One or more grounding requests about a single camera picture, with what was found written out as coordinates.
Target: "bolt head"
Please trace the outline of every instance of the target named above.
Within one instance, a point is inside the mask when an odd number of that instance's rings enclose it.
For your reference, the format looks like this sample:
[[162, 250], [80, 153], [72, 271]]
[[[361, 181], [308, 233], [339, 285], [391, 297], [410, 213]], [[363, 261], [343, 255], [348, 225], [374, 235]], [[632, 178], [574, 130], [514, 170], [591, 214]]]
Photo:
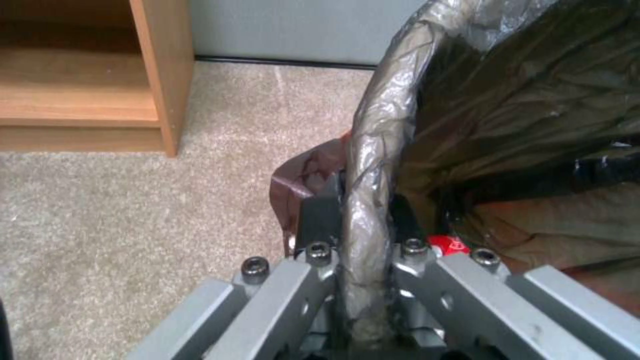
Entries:
[[269, 276], [269, 261], [262, 256], [252, 256], [243, 261], [240, 271], [247, 284], [262, 284]]
[[331, 263], [331, 247], [324, 241], [315, 241], [305, 249], [307, 263], [312, 266], [327, 266]]
[[480, 266], [495, 270], [500, 265], [500, 257], [494, 251], [479, 247], [471, 252], [471, 258]]
[[402, 251], [405, 256], [424, 254], [427, 251], [427, 244], [418, 238], [409, 238], [402, 244]]

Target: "wooden shelf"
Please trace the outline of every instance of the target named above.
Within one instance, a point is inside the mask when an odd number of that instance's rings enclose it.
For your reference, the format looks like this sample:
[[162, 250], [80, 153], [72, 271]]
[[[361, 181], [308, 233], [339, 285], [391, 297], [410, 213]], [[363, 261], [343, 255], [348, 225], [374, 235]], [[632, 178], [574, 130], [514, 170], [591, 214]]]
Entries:
[[188, 0], [0, 0], [0, 151], [176, 156]]
[[0, 26], [0, 125], [159, 127], [132, 29]]

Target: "gray wall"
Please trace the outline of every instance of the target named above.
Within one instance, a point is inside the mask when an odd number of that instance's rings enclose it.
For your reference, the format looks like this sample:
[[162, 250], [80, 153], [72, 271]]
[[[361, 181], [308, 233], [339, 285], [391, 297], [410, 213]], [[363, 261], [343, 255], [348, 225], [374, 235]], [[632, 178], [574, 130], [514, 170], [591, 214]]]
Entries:
[[191, 0], [198, 55], [375, 64], [424, 0]]

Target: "plastic bag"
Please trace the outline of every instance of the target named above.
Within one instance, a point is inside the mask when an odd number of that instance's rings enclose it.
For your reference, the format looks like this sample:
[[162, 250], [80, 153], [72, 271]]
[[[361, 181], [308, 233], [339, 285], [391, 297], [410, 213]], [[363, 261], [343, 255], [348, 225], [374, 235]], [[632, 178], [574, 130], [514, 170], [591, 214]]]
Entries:
[[514, 271], [555, 265], [640, 314], [637, 3], [439, 0], [411, 17], [346, 149], [354, 340], [389, 335], [394, 192], [430, 234], [489, 246]]

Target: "carpet floor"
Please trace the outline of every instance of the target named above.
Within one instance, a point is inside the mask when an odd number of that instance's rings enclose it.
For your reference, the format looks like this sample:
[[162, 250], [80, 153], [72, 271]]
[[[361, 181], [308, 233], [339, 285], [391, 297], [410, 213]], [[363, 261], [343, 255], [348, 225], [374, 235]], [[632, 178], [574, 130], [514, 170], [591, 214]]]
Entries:
[[277, 166], [351, 127], [371, 72], [197, 63], [177, 159], [0, 153], [17, 359], [120, 359], [202, 279], [283, 245]]

